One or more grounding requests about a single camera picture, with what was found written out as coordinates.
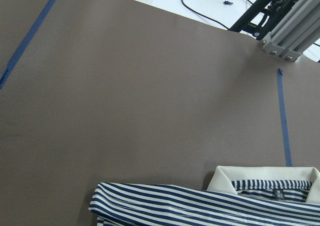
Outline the navy white striped polo shirt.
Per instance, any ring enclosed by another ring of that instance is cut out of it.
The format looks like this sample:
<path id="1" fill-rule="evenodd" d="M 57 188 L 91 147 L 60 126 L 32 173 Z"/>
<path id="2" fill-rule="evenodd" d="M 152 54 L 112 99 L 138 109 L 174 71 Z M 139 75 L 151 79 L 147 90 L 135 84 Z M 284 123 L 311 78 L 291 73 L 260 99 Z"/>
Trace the navy white striped polo shirt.
<path id="1" fill-rule="evenodd" d="M 312 167 L 218 166 L 206 190 L 98 184 L 100 226 L 317 226 L 320 173 Z"/>

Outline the brown paper table cover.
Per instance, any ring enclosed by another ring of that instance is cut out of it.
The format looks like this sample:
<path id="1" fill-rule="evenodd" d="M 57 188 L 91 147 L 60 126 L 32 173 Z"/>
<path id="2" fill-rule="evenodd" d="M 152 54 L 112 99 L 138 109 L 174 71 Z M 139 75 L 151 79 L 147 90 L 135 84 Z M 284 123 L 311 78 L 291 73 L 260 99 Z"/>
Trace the brown paper table cover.
<path id="1" fill-rule="evenodd" d="M 0 223 L 93 226 L 100 182 L 320 166 L 320 66 L 134 0 L 57 0 L 0 92 Z"/>

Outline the black tripod stand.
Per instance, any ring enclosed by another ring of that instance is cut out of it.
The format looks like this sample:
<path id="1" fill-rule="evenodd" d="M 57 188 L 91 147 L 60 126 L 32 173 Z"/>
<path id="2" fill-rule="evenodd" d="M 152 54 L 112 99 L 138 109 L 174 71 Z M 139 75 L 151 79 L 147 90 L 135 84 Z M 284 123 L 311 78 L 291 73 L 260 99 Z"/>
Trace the black tripod stand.
<path id="1" fill-rule="evenodd" d="M 262 11 L 272 0 L 256 0 L 248 10 L 229 28 L 229 31 L 245 31 L 254 37 L 260 35 L 260 28 L 251 21 Z"/>

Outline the aluminium frame post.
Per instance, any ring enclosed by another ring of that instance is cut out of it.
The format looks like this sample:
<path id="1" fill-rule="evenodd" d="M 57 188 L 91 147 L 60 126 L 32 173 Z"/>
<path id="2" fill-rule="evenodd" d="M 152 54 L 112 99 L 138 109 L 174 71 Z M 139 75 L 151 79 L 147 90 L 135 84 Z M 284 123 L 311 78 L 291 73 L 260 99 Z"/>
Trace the aluminium frame post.
<path id="1" fill-rule="evenodd" d="M 263 52 L 296 61 L 320 37 L 320 0 L 299 0 L 264 39 Z"/>

